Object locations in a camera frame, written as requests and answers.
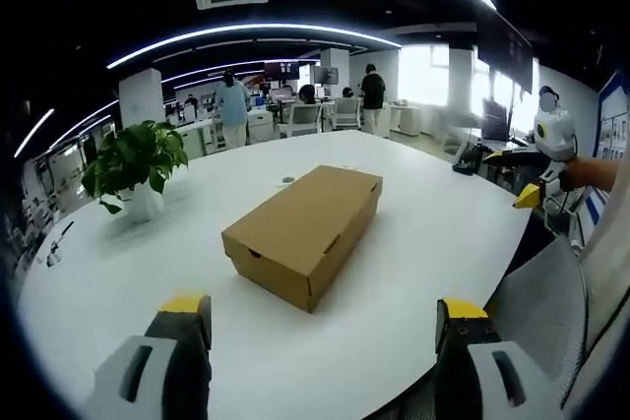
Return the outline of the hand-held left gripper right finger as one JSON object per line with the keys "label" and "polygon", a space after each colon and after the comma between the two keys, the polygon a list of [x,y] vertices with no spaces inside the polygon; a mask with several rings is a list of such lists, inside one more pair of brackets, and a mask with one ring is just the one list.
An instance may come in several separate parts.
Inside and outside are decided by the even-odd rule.
{"label": "hand-held left gripper right finger", "polygon": [[552,383],[486,312],[456,298],[437,301],[434,415],[437,419],[557,419]]}

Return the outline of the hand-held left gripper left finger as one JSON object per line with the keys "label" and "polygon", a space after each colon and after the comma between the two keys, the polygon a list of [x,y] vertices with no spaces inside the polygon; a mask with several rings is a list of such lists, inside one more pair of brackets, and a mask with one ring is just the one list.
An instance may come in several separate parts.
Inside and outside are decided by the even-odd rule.
{"label": "hand-held left gripper left finger", "polygon": [[95,371],[93,419],[207,419],[211,347],[211,297],[168,300]]}

